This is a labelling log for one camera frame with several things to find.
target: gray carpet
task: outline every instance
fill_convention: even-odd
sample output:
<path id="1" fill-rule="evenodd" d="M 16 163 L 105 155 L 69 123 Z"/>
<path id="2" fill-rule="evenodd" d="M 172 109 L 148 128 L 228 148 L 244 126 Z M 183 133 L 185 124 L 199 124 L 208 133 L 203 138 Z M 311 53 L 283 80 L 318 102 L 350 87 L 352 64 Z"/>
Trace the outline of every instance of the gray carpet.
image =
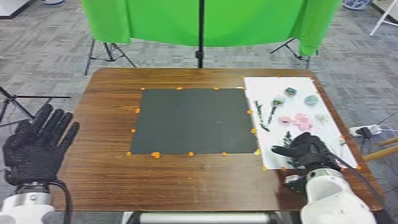
<path id="1" fill-rule="evenodd" d="M 325 85 L 347 126 L 373 124 L 398 110 L 398 28 L 382 25 L 377 35 L 368 36 L 380 14 L 368 8 L 363 12 L 339 9 L 329 36 L 313 58 L 311 70 Z M 91 32 L 80 1 L 69 0 L 61 7 L 37 1 L 16 19 L 0 20 L 0 86 L 16 94 L 69 95 L 71 100 L 55 100 L 66 110 L 75 109 L 91 76 L 84 76 Z M 220 68 L 304 68 L 286 49 L 274 55 L 279 44 L 206 50 L 206 67 Z M 123 49 L 139 67 L 196 67 L 196 48 L 135 40 Z M 96 54 L 103 53 L 98 45 Z M 94 62 L 100 67 L 126 67 Z M 37 110 L 43 100 L 25 100 L 29 109 Z M 9 110 L 7 119 L 21 117 Z M 386 124 L 398 129 L 398 116 Z M 0 130 L 4 142 L 11 129 Z M 393 137 L 387 132 L 373 142 Z M 379 150 L 366 147 L 364 154 Z M 398 154 L 368 163 L 386 192 L 387 204 L 398 220 Z M 0 198 L 11 193 L 0 179 Z M 75 223 L 117 223 L 119 213 L 80 213 Z"/>

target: green screen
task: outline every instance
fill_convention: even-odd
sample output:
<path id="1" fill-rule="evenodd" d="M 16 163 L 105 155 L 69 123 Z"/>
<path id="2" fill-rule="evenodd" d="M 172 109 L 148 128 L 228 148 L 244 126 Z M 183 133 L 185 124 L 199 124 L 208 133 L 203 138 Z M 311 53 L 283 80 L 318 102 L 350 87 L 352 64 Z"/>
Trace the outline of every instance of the green screen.
<path id="1" fill-rule="evenodd" d="M 327 33 L 338 0 L 206 0 L 204 46 L 300 40 L 311 56 Z M 84 0 L 94 39 L 132 38 L 197 46 L 199 0 Z"/>

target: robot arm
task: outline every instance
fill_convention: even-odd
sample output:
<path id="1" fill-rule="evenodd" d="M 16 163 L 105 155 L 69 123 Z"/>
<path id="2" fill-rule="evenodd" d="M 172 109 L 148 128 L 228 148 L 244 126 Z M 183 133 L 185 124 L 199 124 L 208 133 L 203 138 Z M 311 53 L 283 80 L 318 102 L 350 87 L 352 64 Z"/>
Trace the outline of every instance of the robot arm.
<path id="1" fill-rule="evenodd" d="M 13 196 L 4 200 L 2 224 L 41 224 L 53 211 L 50 185 L 69 191 L 57 178 L 64 154 L 78 133 L 78 123 L 66 132 L 73 115 L 46 104 L 32 121 L 25 120 L 4 144 L 5 181 L 16 186 Z M 69 224 L 69 213 L 64 223 Z"/>
<path id="2" fill-rule="evenodd" d="M 306 167 L 306 175 L 286 178 L 286 186 L 307 197 L 300 211 L 302 223 L 375 224 L 370 208 L 352 192 L 320 138 L 304 133 L 290 148 L 276 146 L 272 151 L 292 157 Z"/>

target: black mat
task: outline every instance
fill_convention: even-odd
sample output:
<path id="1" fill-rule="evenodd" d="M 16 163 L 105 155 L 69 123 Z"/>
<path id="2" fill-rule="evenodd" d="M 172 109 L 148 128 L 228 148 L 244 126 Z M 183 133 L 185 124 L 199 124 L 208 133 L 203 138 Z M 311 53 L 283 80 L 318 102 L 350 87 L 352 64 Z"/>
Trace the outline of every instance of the black mat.
<path id="1" fill-rule="evenodd" d="M 142 94 L 133 154 L 256 151 L 244 90 L 153 89 Z"/>

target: black robotic glove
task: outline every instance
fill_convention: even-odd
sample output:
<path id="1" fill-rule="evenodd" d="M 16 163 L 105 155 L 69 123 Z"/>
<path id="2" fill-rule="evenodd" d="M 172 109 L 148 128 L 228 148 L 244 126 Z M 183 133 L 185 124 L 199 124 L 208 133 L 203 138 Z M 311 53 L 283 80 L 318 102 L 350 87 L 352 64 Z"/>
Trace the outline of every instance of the black robotic glove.
<path id="1" fill-rule="evenodd" d="M 14 135 L 4 144 L 4 161 L 9 167 L 5 181 L 11 185 L 57 180 L 64 154 L 73 143 L 80 124 L 73 123 L 64 135 L 73 114 L 64 113 L 61 109 L 52 112 L 53 107 L 46 104 L 32 122 L 25 120 L 20 123 Z"/>
<path id="2" fill-rule="evenodd" d="M 272 152 L 292 157 L 306 167 L 307 171 L 318 168 L 332 168 L 339 171 L 339 165 L 336 164 L 334 159 L 331 159 L 331 151 L 325 143 L 318 136 L 311 135 L 309 132 L 297 136 L 288 148 L 274 146 Z"/>

